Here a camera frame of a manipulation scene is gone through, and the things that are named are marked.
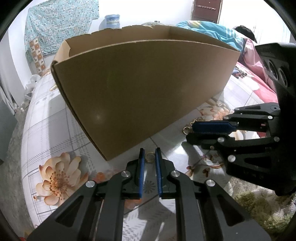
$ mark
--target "plastic water container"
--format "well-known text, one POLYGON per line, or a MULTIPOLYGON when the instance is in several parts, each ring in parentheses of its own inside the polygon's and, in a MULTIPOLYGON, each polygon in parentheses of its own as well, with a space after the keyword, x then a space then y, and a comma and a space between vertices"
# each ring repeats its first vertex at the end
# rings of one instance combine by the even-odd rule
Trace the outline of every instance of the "plastic water container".
POLYGON ((111 14, 105 16, 105 28, 120 28, 119 14, 111 14))

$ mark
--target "teal patterned curtain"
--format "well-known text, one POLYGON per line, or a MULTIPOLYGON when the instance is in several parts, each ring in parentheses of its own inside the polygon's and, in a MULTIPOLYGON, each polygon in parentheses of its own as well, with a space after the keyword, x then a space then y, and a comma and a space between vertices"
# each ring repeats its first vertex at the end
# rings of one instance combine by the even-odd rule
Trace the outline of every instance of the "teal patterned curtain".
POLYGON ((34 38, 43 56, 56 53, 65 39, 88 33, 98 18, 98 0, 48 0, 29 8, 24 37, 28 61, 33 61, 29 42, 34 38))

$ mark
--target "brown door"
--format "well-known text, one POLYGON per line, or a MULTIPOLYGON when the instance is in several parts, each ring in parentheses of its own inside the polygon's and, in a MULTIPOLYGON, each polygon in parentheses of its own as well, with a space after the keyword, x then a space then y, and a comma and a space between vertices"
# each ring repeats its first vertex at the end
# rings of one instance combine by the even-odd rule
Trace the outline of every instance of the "brown door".
POLYGON ((202 20, 217 23, 221 0, 195 0, 192 20, 202 20))

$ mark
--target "flower center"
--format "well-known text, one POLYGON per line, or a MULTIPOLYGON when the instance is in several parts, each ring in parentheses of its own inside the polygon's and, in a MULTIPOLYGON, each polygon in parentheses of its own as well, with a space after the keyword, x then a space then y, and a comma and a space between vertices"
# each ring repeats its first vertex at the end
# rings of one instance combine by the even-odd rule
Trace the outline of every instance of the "flower center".
POLYGON ((67 187, 69 185, 69 178, 64 171, 61 173, 53 172, 50 176, 50 191, 53 192, 56 196, 61 196, 65 194, 67 191, 67 187))

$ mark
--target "bed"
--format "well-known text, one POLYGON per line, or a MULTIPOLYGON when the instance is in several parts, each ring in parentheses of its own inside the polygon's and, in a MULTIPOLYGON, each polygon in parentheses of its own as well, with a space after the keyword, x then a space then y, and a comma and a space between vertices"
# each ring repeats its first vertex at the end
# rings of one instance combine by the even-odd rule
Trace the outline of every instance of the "bed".
MULTIPOLYGON (((28 108, 22 138, 22 186, 35 227, 57 209, 57 206, 46 205, 44 199, 36 195, 36 184, 42 182, 39 165, 44 165, 49 158, 60 156, 64 152, 69 153, 71 159, 80 156, 81 173, 88 172, 89 179, 92 179, 98 172, 110 178, 112 174, 124 170, 128 161, 138 158, 140 148, 144 148, 146 152, 154 152, 156 147, 160 147, 163 157, 171 160, 177 170, 200 182, 208 178, 214 179, 229 191, 231 177, 225 173, 219 155, 186 143, 184 127, 190 126, 194 119, 221 120, 236 107, 277 101, 276 94, 266 80, 238 62, 222 93, 106 162, 76 122, 59 90, 50 91, 54 85, 51 74, 43 76, 38 82, 28 108), (190 167, 195 167, 194 175, 190 173, 190 167)), ((236 139, 259 138, 257 133, 251 131, 237 131, 232 135, 236 139)), ((125 209, 123 240, 140 239, 176 239, 175 201, 159 199, 154 163, 145 165, 141 202, 130 201, 125 209)))

